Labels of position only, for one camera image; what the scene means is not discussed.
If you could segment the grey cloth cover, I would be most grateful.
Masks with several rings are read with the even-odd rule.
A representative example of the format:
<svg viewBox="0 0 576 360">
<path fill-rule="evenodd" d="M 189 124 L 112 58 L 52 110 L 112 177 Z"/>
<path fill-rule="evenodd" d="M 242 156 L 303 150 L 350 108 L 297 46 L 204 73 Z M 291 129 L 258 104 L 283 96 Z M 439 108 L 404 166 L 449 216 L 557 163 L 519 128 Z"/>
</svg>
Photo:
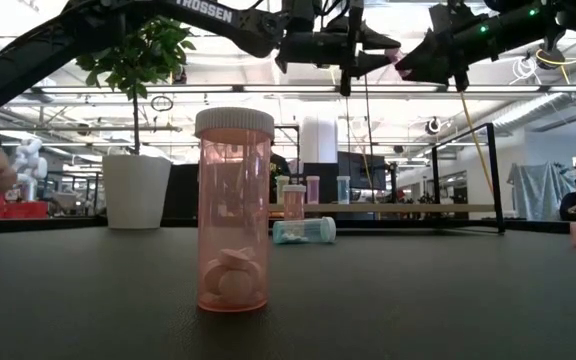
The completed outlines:
<svg viewBox="0 0 576 360">
<path fill-rule="evenodd" d="M 507 182 L 513 187 L 517 215 L 528 221 L 559 221 L 559 206 L 575 190 L 576 170 L 558 162 L 513 164 Z"/>
</svg>

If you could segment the silver ventilation duct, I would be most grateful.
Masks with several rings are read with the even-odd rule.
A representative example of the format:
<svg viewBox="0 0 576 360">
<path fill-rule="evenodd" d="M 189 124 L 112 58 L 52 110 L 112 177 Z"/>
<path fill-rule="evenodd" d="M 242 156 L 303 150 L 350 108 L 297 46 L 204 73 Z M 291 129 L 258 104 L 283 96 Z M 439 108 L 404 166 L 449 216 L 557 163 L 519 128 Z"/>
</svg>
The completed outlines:
<svg viewBox="0 0 576 360">
<path fill-rule="evenodd" d="M 541 93 L 536 98 L 517 101 L 497 110 L 488 115 L 484 122 L 492 123 L 496 131 L 512 132 L 532 121 L 554 113 L 561 106 L 572 104 L 575 95 L 576 73 L 573 76 L 572 84 L 551 84 L 547 92 Z"/>
</svg>

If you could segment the yellow medicine bottle white cap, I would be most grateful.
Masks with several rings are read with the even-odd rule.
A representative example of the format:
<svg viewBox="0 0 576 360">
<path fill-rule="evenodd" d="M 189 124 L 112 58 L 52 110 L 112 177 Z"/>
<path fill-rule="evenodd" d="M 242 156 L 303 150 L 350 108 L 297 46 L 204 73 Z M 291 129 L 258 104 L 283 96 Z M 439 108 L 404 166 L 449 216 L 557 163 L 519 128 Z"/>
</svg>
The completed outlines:
<svg viewBox="0 0 576 360">
<path fill-rule="evenodd" d="M 286 175 L 279 175 L 275 178 L 276 181 L 276 203 L 284 204 L 284 187 L 290 184 L 290 177 Z"/>
</svg>

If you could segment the long fluorescent light strip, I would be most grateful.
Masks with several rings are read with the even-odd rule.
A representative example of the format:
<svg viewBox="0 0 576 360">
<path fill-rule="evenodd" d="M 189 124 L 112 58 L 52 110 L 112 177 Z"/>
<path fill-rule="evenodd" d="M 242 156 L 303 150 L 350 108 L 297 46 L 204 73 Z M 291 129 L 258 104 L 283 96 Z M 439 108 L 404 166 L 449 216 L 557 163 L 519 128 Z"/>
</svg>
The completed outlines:
<svg viewBox="0 0 576 360">
<path fill-rule="evenodd" d="M 146 87 L 148 93 L 341 93 L 339 85 L 152 85 Z M 85 86 L 43 86 L 31 91 L 49 95 L 112 94 L 109 87 Z M 351 93 L 457 93 L 455 86 L 444 85 L 352 85 Z M 475 94 L 528 94 L 528 93 L 576 93 L 576 85 L 473 85 L 467 92 Z"/>
</svg>

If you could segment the green plant in white pot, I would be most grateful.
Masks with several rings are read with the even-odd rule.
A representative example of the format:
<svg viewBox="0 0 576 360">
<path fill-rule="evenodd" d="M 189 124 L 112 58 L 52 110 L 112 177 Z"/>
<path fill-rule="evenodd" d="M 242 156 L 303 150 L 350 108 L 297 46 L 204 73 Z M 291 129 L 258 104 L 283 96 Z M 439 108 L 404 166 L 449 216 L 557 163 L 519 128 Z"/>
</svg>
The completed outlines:
<svg viewBox="0 0 576 360">
<path fill-rule="evenodd" d="M 102 159 L 108 227 L 115 230 L 157 229 L 163 216 L 171 162 L 163 157 L 143 156 L 140 141 L 139 101 L 148 97 L 147 86 L 171 81 L 186 64 L 188 27 L 157 16 L 128 34 L 117 46 L 97 54 L 81 55 L 76 64 L 88 73 L 85 83 L 106 85 L 120 91 L 132 103 L 133 151 L 106 155 Z"/>
</svg>

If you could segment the salmon medicine bottle white cap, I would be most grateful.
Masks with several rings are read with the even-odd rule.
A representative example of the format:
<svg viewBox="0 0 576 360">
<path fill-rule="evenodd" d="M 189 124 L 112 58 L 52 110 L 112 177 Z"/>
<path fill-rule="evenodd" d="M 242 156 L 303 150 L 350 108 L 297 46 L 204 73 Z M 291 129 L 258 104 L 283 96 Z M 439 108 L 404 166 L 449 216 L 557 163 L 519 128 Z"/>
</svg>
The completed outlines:
<svg viewBox="0 0 576 360">
<path fill-rule="evenodd" d="M 284 194 L 284 219 L 302 220 L 304 218 L 304 198 L 306 187 L 304 185 L 286 185 Z"/>
<path fill-rule="evenodd" d="M 197 113 L 198 305 L 256 310 L 268 301 L 269 193 L 274 119 L 217 107 Z"/>
</svg>

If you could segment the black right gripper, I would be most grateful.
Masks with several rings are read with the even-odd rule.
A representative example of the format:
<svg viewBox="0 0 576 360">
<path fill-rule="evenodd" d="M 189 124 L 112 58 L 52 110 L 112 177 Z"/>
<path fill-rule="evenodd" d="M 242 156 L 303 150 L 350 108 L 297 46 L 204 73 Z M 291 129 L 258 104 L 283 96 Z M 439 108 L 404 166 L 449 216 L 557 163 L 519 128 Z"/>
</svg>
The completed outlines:
<svg viewBox="0 0 576 360">
<path fill-rule="evenodd" d="M 520 0 L 495 15 L 476 15 L 464 0 L 448 0 L 430 9 L 433 31 L 394 66 L 405 81 L 448 84 L 463 91 L 467 71 L 483 59 L 496 61 L 508 50 L 541 40 L 541 49 L 557 54 L 565 28 L 557 22 L 563 0 Z"/>
</svg>

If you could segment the teal medicine bottle white cap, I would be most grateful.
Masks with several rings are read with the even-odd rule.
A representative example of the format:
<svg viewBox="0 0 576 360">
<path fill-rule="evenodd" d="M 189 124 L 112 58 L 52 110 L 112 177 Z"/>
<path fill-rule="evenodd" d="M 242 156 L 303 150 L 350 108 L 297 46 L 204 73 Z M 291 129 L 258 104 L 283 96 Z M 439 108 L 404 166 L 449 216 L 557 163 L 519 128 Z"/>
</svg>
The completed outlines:
<svg viewBox="0 0 576 360">
<path fill-rule="evenodd" d="M 272 228 L 275 244 L 332 244 L 336 234 L 336 223 L 331 217 L 277 221 Z"/>
</svg>

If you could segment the black monitor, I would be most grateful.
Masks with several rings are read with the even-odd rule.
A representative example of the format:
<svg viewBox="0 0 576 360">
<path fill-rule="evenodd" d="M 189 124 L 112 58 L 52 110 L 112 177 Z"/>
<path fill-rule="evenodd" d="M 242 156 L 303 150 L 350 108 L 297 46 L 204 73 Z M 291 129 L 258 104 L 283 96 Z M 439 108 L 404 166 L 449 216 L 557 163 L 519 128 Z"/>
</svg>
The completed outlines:
<svg viewBox="0 0 576 360">
<path fill-rule="evenodd" d="M 383 156 L 363 153 L 338 152 L 340 176 L 350 177 L 353 189 L 386 189 L 386 163 Z"/>
</svg>

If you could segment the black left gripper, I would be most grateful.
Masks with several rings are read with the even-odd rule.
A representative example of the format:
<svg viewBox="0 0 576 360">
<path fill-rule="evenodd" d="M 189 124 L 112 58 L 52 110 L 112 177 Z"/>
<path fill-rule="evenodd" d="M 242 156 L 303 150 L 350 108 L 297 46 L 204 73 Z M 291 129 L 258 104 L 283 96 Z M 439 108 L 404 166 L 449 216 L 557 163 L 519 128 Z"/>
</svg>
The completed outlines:
<svg viewBox="0 0 576 360">
<path fill-rule="evenodd" d="M 340 2 L 340 13 L 320 32 L 314 31 L 315 19 L 324 18 Z M 280 41 L 275 63 L 282 73 L 289 63 L 314 64 L 317 67 L 338 65 L 341 74 L 342 96 L 351 93 L 351 72 L 358 63 L 355 58 L 358 33 L 364 10 L 364 0 L 334 0 L 326 9 L 321 0 L 282 0 L 282 11 L 287 15 L 285 36 Z M 399 49 L 401 43 L 362 23 L 364 50 Z M 362 74 L 391 65 L 394 57 L 387 54 L 362 54 Z"/>
</svg>

